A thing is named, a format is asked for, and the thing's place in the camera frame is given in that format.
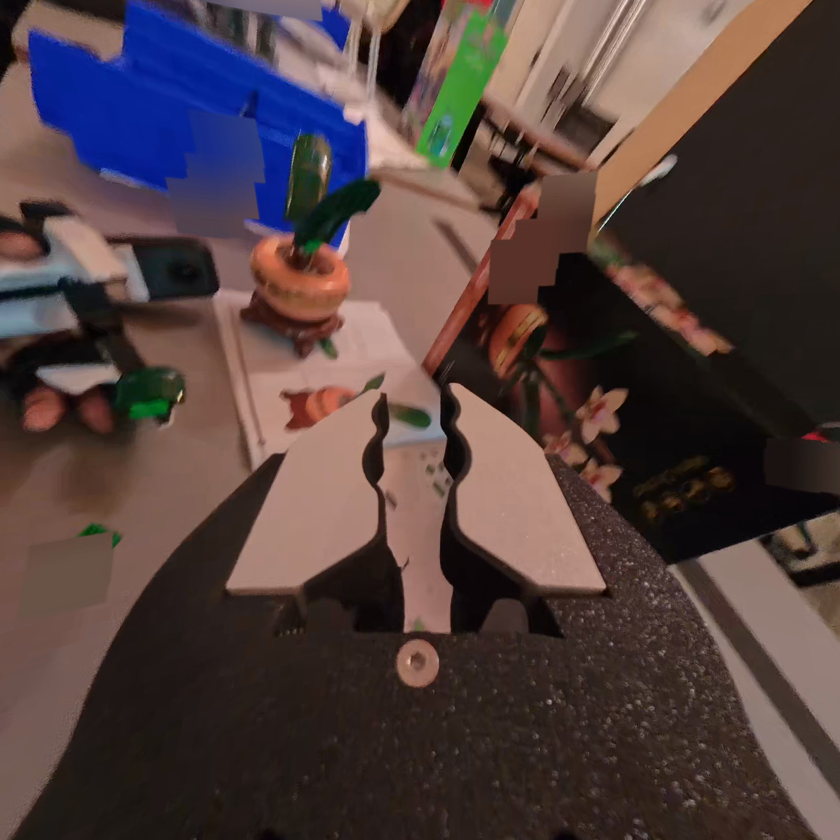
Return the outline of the green printed package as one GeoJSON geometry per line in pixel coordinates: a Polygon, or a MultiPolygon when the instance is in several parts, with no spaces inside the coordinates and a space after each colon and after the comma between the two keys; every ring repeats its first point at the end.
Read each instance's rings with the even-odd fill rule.
{"type": "Polygon", "coordinates": [[[443,3],[401,117],[403,137],[430,166],[442,170],[451,164],[508,44],[515,5],[443,3]]]}

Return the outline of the white instruction booklet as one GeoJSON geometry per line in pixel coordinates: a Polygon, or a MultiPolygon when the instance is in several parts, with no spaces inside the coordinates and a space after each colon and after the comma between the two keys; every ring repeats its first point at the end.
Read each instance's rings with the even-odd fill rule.
{"type": "Polygon", "coordinates": [[[428,456],[440,451],[445,434],[438,388],[379,303],[344,303],[342,328],[300,359],[291,341],[244,319],[249,302],[245,292],[221,290],[213,310],[251,469],[285,453],[366,388],[387,397],[391,418],[384,446],[419,445],[428,456]]]}

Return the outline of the blue box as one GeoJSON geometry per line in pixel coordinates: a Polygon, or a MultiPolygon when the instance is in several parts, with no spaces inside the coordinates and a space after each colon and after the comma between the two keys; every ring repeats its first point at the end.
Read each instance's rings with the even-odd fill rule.
{"type": "Polygon", "coordinates": [[[291,231],[303,135],[329,147],[329,193],[368,175],[363,122],[147,3],[127,6],[114,58],[32,29],[28,64],[41,122],[69,137],[86,167],[181,203],[173,214],[184,233],[219,238],[247,223],[291,231]]]}

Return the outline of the green toy brick leaf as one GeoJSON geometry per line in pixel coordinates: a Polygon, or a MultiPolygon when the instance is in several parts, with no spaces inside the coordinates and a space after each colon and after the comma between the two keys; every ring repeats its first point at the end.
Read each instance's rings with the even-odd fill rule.
{"type": "Polygon", "coordinates": [[[123,374],[114,386],[116,414],[138,421],[153,419],[168,424],[186,394],[186,378],[169,367],[144,367],[123,374]]]}

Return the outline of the black flower print box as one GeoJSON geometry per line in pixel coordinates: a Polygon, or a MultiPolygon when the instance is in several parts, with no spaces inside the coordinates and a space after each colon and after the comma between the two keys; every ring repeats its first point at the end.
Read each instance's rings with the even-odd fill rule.
{"type": "Polygon", "coordinates": [[[668,562],[838,509],[763,469],[838,441],[838,37],[838,1],[746,6],[599,164],[587,251],[524,186],[423,362],[668,562]]]}

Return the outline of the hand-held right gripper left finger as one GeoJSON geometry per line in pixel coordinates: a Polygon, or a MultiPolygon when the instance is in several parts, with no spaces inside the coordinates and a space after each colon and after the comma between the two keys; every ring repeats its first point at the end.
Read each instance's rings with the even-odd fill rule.
{"type": "Polygon", "coordinates": [[[376,536],[380,496],[363,455],[381,394],[365,392],[288,449],[234,563],[231,595],[294,595],[376,536]]]}

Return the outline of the white cabinet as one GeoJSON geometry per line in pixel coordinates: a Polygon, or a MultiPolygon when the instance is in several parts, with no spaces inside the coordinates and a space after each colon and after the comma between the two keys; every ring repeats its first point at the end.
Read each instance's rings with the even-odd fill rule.
{"type": "Polygon", "coordinates": [[[523,2],[485,93],[493,113],[603,163],[732,26],[753,41],[807,2],[523,2]]]}

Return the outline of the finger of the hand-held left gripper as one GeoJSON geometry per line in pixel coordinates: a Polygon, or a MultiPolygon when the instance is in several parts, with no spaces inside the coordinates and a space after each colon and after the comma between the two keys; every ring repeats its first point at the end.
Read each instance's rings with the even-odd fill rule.
{"type": "Polygon", "coordinates": [[[112,363],[43,365],[36,370],[44,385],[69,396],[79,396],[101,385],[115,385],[121,372],[112,363]]]}

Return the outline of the person's left hand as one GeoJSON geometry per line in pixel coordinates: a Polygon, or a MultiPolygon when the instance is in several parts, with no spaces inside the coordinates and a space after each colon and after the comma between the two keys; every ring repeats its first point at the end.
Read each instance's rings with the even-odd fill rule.
{"type": "MultiPolygon", "coordinates": [[[[46,248],[20,226],[2,223],[1,257],[3,262],[38,261],[46,255],[46,248]]],[[[12,387],[13,399],[19,405],[24,430],[43,433],[56,427],[73,406],[79,420],[97,434],[110,434],[115,419],[107,394],[100,385],[73,397],[29,377],[26,384],[12,387]]]]}

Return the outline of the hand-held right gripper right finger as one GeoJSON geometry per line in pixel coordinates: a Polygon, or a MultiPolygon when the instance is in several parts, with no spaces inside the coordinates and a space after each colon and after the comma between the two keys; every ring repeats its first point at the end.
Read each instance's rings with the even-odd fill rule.
{"type": "Polygon", "coordinates": [[[441,397],[452,479],[445,579],[483,597],[603,595],[606,583],[538,443],[461,384],[441,397]]]}

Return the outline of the grey desk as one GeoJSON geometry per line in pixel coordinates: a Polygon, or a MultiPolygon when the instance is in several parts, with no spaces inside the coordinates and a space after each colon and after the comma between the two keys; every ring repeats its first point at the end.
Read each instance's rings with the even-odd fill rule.
{"type": "Polygon", "coordinates": [[[206,303],[133,313],[173,425],[27,435],[2,407],[2,838],[838,838],[838,800],[704,604],[557,458],[610,586],[561,637],[281,634],[226,597],[248,477],[206,303]],[[96,522],[122,534],[77,538],[96,522]]]}

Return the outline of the toy brick potted plant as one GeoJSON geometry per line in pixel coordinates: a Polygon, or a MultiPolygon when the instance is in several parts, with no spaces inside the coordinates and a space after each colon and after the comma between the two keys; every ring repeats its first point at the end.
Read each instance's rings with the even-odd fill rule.
{"type": "Polygon", "coordinates": [[[255,291],[240,312],[243,320],[290,341],[301,360],[318,346],[329,348],[343,326],[340,307],[350,293],[350,270],[331,243],[381,194],[370,178],[329,192],[332,162],[322,135],[303,133],[295,140],[283,215],[290,230],[263,238],[253,249],[255,291]]]}

